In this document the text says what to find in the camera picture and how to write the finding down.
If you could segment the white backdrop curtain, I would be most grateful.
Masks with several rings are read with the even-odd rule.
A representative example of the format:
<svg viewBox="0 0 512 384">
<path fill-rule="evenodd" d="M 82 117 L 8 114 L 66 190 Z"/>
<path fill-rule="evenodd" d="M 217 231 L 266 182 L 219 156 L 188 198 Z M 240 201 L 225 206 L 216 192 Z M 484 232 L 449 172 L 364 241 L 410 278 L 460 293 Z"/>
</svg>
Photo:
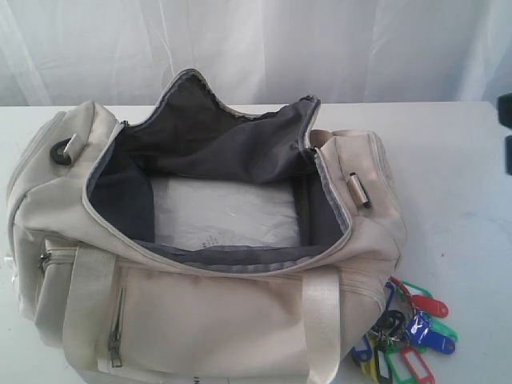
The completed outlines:
<svg viewBox="0 0 512 384">
<path fill-rule="evenodd" d="M 508 1 L 4 1 L 4 106 L 152 105 L 195 68 L 229 104 L 488 101 Z"/>
</svg>

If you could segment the cream white duffel bag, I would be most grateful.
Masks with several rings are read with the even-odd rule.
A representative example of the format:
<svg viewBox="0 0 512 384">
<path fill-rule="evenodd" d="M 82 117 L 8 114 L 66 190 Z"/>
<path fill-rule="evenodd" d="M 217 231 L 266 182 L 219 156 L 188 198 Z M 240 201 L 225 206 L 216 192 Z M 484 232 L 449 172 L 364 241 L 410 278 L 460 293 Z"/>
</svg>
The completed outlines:
<svg viewBox="0 0 512 384">
<path fill-rule="evenodd" d="M 331 383 L 385 310 L 406 228 L 380 137 L 319 130 L 320 107 L 239 112 L 188 69 L 138 124 L 57 113 L 6 190 L 21 315 L 78 371 Z M 299 245 L 156 242 L 150 180 L 169 177 L 288 182 Z"/>
</svg>

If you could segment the bunch of colourful key tags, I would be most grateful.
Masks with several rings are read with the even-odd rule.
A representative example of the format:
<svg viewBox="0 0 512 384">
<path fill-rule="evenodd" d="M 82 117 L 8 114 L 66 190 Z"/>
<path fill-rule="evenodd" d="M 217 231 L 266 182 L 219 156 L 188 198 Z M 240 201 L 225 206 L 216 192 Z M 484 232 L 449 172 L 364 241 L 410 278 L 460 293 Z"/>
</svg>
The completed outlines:
<svg viewBox="0 0 512 384">
<path fill-rule="evenodd" d="M 385 310 L 350 351 L 352 362 L 375 383 L 435 383 L 424 353 L 451 355 L 459 340 L 442 322 L 447 304 L 396 277 L 385 288 Z"/>
</svg>

